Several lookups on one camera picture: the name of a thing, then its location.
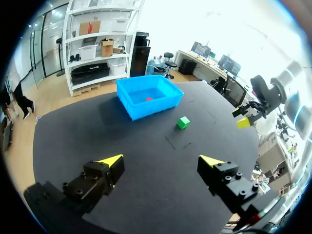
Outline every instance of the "desk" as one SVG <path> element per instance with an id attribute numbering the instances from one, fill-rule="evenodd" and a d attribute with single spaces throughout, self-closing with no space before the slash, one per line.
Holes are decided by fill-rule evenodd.
<path id="1" fill-rule="evenodd" d="M 216 76 L 212 76 L 212 78 L 208 78 L 207 76 L 205 76 L 205 80 L 208 78 L 207 82 L 210 82 L 211 80 L 217 78 L 217 77 L 222 77 L 225 80 L 227 79 L 227 74 L 225 74 L 224 72 L 222 72 L 218 67 L 217 67 L 217 63 L 218 61 L 214 58 L 211 58 L 209 60 L 209 62 L 206 62 L 204 59 L 202 58 L 198 58 L 197 56 L 195 56 L 194 54 L 190 53 L 190 52 L 185 52 L 182 50 L 178 50 L 176 55 L 175 55 L 175 64 L 179 65 L 182 63 L 182 60 L 188 57 L 189 59 L 194 60 L 195 62 L 203 65 L 205 68 L 208 68 L 210 71 L 212 71 Z M 247 83 L 244 81 L 244 79 L 242 79 L 240 76 L 236 77 L 235 79 L 241 86 L 243 86 L 245 88 L 245 90 L 247 91 L 246 96 L 245 96 L 245 102 L 248 102 L 249 98 L 256 98 L 256 96 L 252 93 L 251 87 L 248 89 L 246 87 Z"/>
<path id="2" fill-rule="evenodd" d="M 85 220 L 123 234 L 219 234 L 232 214 L 197 173 L 198 156 L 235 162 L 249 178 L 259 138 L 254 128 L 237 128 L 234 107 L 205 82 L 176 85 L 185 94 L 177 107 L 136 121 L 116 93 L 42 116 L 34 136 L 36 182 L 61 189 L 84 163 L 123 154 L 124 174 Z M 183 131 L 176 128 L 182 116 L 191 121 Z"/>

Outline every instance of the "sneaker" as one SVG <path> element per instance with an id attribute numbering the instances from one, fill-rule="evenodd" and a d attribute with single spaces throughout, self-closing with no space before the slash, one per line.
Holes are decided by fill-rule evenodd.
<path id="1" fill-rule="evenodd" d="M 28 116 L 30 115 L 30 113 L 28 112 L 27 114 L 24 114 L 24 118 L 23 120 L 25 120 Z"/>
<path id="2" fill-rule="evenodd" d="M 31 109 L 31 111 L 34 113 L 35 112 L 35 110 L 36 110 L 36 107 L 35 107 L 35 103 L 33 102 L 33 106 L 30 108 Z"/>

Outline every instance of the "blue plastic bin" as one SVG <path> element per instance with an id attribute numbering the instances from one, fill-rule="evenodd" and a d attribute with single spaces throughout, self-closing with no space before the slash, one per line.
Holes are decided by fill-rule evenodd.
<path id="1" fill-rule="evenodd" d="M 178 106 L 184 95 L 162 75 L 119 79 L 116 84 L 117 95 L 132 120 Z"/>

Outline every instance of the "cardboard box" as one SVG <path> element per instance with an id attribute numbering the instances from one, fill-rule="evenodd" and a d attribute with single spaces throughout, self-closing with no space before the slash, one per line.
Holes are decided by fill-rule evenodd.
<path id="1" fill-rule="evenodd" d="M 101 41 L 101 56 L 108 57 L 113 55 L 114 40 L 108 39 L 107 41 Z"/>
<path id="2" fill-rule="evenodd" d="M 101 21 L 90 21 L 80 24 L 79 36 L 90 33 L 98 33 Z"/>

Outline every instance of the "white shelving unit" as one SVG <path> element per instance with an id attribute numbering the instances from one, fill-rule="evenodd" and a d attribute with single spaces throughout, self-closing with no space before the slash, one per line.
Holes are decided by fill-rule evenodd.
<path id="1" fill-rule="evenodd" d="M 80 89 L 85 86 L 100 83 L 107 80 L 128 78 L 130 76 L 132 53 L 137 33 L 137 23 L 139 20 L 140 11 L 142 10 L 142 7 L 144 5 L 144 1 L 145 0 L 133 0 L 133 1 L 126 0 L 127 2 L 126 5 L 97 5 L 89 7 L 90 1 L 84 0 L 85 5 L 80 4 L 79 9 L 74 9 L 75 0 L 69 1 L 64 19 L 62 43 L 64 48 L 63 61 L 65 75 L 71 96 L 73 96 L 73 91 L 76 89 Z M 120 18 L 121 14 L 123 15 L 123 18 L 130 19 L 128 30 L 126 32 L 111 32 L 111 30 L 102 30 L 102 28 L 107 29 L 109 27 L 108 25 L 110 21 L 112 22 L 113 18 Z M 80 23 L 96 20 L 101 20 L 101 27 L 98 33 L 92 33 L 75 37 L 72 36 L 73 31 L 79 32 L 78 26 L 80 25 Z M 126 53 L 125 54 L 113 53 L 113 55 L 110 57 L 101 57 L 100 53 L 97 51 L 95 59 L 69 62 L 70 56 L 71 55 L 75 56 L 76 53 L 78 52 L 78 48 L 81 47 L 83 39 L 92 37 L 97 37 L 97 42 L 99 42 L 101 39 L 104 39 L 105 37 L 107 38 L 114 37 L 114 40 L 116 41 L 116 43 L 118 43 L 118 45 L 122 45 L 125 47 L 124 51 Z M 99 63 L 102 62 L 103 60 L 117 58 L 121 58 L 126 62 L 126 71 L 124 74 L 118 76 L 113 76 L 109 74 L 109 76 L 97 78 L 81 84 L 77 85 L 72 84 L 71 72 L 73 69 L 86 64 Z"/>

